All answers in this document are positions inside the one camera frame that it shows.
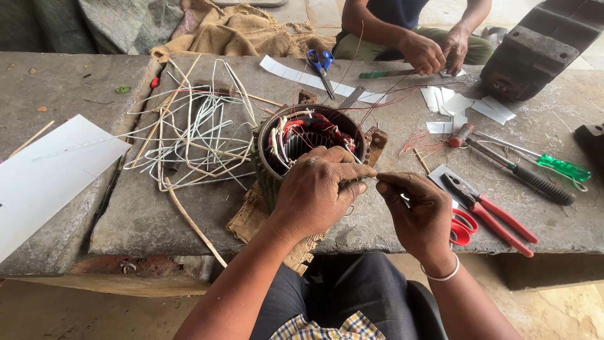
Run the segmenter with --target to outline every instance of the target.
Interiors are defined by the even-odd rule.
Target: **bracelet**
[[[453,253],[453,255],[455,255],[455,259],[457,260],[457,264],[455,265],[455,270],[453,270],[453,272],[448,275],[447,277],[444,278],[433,278],[430,275],[426,274],[426,270],[423,268],[423,265],[419,265],[422,268],[422,272],[424,275],[426,275],[427,278],[434,280],[434,281],[447,281],[448,279],[452,278],[455,274],[457,274],[457,271],[459,270],[459,257],[457,257],[456,253]]]

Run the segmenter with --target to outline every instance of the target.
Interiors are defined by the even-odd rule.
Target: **burlap sack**
[[[240,4],[219,8],[208,0],[182,0],[185,16],[172,39],[150,54],[166,62],[174,54],[306,57],[306,51],[331,51],[335,37],[316,34],[305,23],[278,24],[267,12]]]

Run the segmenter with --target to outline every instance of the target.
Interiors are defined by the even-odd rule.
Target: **green pants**
[[[436,43],[439,43],[449,33],[448,31],[439,28],[421,26],[415,26],[411,31],[434,40]],[[359,47],[359,51],[355,57],[357,46]],[[367,41],[361,41],[361,44],[359,45],[359,38],[353,34],[348,34],[336,43],[333,56],[335,59],[374,61],[381,54],[391,50],[394,49],[387,46],[372,44]],[[492,54],[493,46],[491,46],[489,41],[476,36],[470,36],[467,39],[467,54],[463,63],[467,65],[484,65]]]

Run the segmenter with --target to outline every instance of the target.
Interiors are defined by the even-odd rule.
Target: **hand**
[[[440,46],[419,34],[409,31],[399,43],[398,49],[420,76],[431,75],[445,68],[446,57]]]
[[[377,179],[376,189],[388,205],[401,245],[434,276],[450,274],[437,271],[446,269],[451,259],[455,266],[449,247],[451,196],[415,172],[379,173]],[[400,197],[402,189],[411,195],[411,209]]]
[[[463,60],[467,54],[468,35],[460,30],[451,30],[447,37],[440,41],[440,46],[445,52],[445,57],[451,62],[447,73],[456,76],[461,71]]]
[[[376,174],[370,166],[355,163],[340,146],[314,148],[288,172],[269,219],[279,227],[277,232],[296,242],[325,232],[367,191],[367,185],[356,179]],[[350,182],[340,186],[343,180]]]

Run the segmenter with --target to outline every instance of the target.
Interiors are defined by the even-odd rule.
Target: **black chair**
[[[423,284],[407,281],[407,304],[422,340],[448,340],[434,295]]]

